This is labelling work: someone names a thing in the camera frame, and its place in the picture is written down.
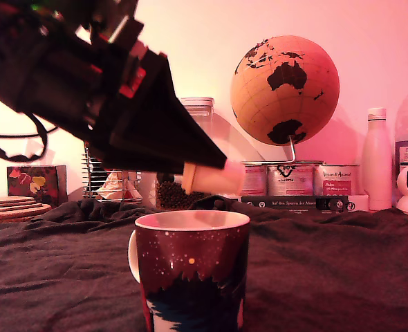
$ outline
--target tin can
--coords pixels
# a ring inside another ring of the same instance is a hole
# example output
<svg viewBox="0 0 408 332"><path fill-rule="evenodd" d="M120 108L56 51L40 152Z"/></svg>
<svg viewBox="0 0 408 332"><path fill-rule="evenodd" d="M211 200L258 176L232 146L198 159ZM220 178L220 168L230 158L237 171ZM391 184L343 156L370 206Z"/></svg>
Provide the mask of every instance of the tin can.
<svg viewBox="0 0 408 332"><path fill-rule="evenodd" d="M359 165L320 165L313 179L314 194L359 195Z"/></svg>
<svg viewBox="0 0 408 332"><path fill-rule="evenodd" d="M241 196L267 195L267 167L258 163L245 165L245 180Z"/></svg>
<svg viewBox="0 0 408 332"><path fill-rule="evenodd" d="M268 196L313 195L313 172L321 161L298 161L267 167Z"/></svg>

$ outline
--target wire rack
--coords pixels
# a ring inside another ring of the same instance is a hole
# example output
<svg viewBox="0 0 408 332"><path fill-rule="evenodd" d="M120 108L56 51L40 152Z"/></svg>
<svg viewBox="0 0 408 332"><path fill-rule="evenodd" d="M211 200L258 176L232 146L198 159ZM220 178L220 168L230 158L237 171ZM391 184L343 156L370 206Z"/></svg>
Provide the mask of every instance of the wire rack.
<svg viewBox="0 0 408 332"><path fill-rule="evenodd" d="M125 201L142 203L138 187L141 181L140 172L129 172L120 169L106 170L101 162L84 147L82 154L83 197L99 201Z"/></svg>

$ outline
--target mug handle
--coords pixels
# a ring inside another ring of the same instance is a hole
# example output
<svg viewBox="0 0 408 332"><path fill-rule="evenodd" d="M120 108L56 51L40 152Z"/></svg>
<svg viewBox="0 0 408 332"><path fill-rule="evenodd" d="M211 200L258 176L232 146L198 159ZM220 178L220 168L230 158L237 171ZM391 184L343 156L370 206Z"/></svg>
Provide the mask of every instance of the mug handle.
<svg viewBox="0 0 408 332"><path fill-rule="evenodd" d="M129 266L130 271L132 272L133 277L139 283L140 282L140 269L138 267L138 253L136 251L136 231L132 232L129 240Z"/></svg>

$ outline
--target mug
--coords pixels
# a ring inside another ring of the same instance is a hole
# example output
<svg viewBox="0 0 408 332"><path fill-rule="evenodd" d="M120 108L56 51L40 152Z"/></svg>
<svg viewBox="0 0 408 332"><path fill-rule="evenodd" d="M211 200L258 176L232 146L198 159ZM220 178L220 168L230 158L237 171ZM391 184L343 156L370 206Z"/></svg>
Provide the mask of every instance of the mug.
<svg viewBox="0 0 408 332"><path fill-rule="evenodd" d="M217 210L142 216L129 240L147 330L242 331L250 218Z"/></svg>

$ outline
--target cork globe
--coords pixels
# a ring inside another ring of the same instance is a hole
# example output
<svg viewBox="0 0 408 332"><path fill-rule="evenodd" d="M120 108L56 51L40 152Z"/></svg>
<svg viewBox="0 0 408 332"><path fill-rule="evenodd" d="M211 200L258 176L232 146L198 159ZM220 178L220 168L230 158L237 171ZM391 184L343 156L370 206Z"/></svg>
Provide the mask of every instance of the cork globe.
<svg viewBox="0 0 408 332"><path fill-rule="evenodd" d="M331 119L340 93L336 67L316 43L265 39L234 71L230 102L241 127L270 145L308 140Z"/></svg>

